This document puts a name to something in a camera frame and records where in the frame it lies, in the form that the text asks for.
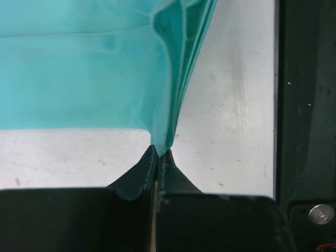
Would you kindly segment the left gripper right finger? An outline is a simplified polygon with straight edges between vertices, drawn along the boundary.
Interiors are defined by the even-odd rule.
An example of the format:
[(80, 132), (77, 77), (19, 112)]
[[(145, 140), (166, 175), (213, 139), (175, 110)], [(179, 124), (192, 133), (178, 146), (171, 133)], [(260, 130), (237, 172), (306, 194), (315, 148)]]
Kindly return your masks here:
[(205, 194), (176, 166), (158, 161), (157, 251), (295, 251), (282, 212), (264, 196)]

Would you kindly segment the teal t shirt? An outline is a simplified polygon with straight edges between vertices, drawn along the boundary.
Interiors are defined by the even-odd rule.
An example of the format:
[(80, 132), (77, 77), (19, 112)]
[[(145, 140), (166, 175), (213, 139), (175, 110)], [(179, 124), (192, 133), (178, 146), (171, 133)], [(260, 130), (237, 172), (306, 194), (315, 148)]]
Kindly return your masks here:
[(1, 1), (1, 129), (142, 129), (163, 155), (215, 5)]

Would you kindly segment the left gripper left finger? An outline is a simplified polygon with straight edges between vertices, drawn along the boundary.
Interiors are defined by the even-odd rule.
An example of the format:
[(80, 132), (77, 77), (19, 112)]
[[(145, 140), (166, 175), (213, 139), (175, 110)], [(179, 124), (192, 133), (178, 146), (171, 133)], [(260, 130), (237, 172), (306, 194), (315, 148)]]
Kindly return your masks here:
[(1, 190), (1, 251), (146, 251), (157, 158), (106, 187)]

